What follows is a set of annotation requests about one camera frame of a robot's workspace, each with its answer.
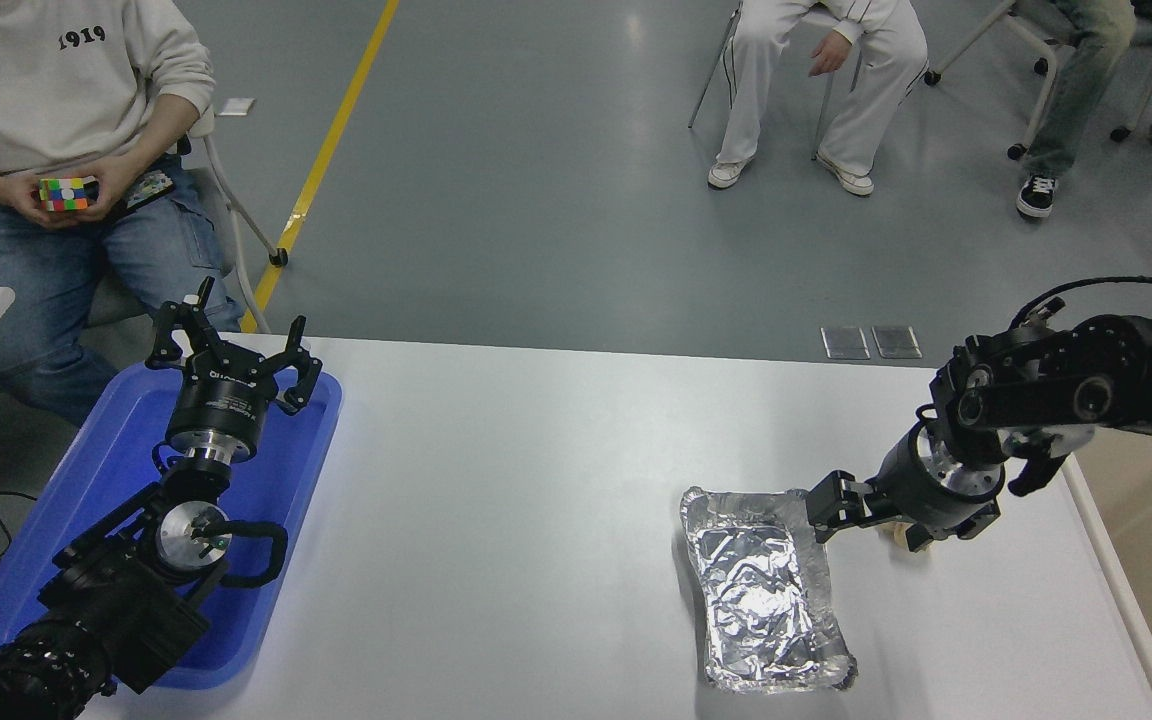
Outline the person's left hand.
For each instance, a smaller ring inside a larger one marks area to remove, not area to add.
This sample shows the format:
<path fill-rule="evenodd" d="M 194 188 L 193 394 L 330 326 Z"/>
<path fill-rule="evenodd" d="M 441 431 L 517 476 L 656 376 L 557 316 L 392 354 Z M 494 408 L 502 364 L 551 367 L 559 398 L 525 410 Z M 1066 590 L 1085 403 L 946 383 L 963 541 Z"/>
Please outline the person's left hand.
<path fill-rule="evenodd" d="M 70 220 L 79 223 L 101 222 L 113 213 L 113 210 L 123 200 L 128 188 L 147 169 L 147 161 L 132 152 L 122 156 L 105 156 L 105 158 L 71 168 L 74 177 L 96 179 L 99 191 L 97 199 L 88 209 L 74 211 L 69 215 Z"/>
<path fill-rule="evenodd" d="M 846 60 L 849 59 L 852 45 L 854 41 L 851 38 L 838 32 L 836 29 L 832 29 L 812 51 L 812 65 L 810 65 L 808 71 L 809 76 L 826 76 L 826 74 L 840 69 L 846 63 Z"/>

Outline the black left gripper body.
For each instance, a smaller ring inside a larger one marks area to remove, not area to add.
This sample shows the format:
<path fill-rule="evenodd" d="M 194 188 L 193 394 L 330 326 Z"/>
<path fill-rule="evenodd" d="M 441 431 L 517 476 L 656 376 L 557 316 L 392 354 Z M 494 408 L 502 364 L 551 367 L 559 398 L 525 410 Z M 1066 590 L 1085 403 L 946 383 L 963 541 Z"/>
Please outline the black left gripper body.
<path fill-rule="evenodd" d="M 230 450 L 257 450 L 270 402 L 278 386 L 270 373 L 238 372 L 232 377 L 215 369 L 180 367 L 182 387 L 166 442 L 174 450 L 204 446 L 207 437 L 223 435 Z"/>

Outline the person's right hand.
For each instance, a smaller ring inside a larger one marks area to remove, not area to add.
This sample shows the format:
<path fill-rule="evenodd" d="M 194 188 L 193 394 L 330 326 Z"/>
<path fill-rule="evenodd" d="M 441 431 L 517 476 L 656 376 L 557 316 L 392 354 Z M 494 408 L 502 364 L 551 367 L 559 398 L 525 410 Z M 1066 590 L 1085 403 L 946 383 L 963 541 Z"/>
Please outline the person's right hand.
<path fill-rule="evenodd" d="M 14 209 L 28 222 L 36 223 L 47 232 L 67 227 L 69 217 L 56 215 L 41 209 L 41 200 L 38 199 L 37 195 L 40 179 L 32 173 L 0 176 L 0 204 Z"/>

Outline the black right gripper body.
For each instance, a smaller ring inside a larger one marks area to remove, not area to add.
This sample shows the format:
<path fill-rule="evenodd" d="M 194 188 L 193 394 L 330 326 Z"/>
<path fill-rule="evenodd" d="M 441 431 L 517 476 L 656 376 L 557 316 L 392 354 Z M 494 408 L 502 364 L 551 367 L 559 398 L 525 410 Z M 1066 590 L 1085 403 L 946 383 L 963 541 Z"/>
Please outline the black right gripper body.
<path fill-rule="evenodd" d="M 870 506 L 886 503 L 893 515 L 918 524 L 932 539 L 973 539 L 1000 516 L 996 497 L 1002 467 L 972 468 L 952 456 L 929 425 L 915 425 L 888 450 L 870 479 Z"/>

